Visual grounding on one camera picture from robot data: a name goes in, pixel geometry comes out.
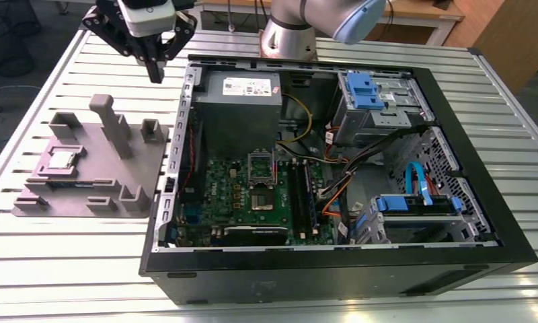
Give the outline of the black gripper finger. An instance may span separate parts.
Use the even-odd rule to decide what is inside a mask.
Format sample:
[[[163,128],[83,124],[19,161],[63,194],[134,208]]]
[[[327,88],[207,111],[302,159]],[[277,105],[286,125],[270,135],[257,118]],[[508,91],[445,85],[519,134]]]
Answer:
[[[179,54],[189,43],[195,32],[197,19],[186,13],[175,13],[174,37],[158,46],[158,78],[155,83],[163,79],[163,67]]]
[[[149,80],[157,81],[157,51],[154,36],[134,37],[130,31],[125,33],[102,33],[95,27],[97,7],[91,7],[82,19],[82,25],[110,45],[110,47],[123,56],[135,57],[135,60],[146,68]]]

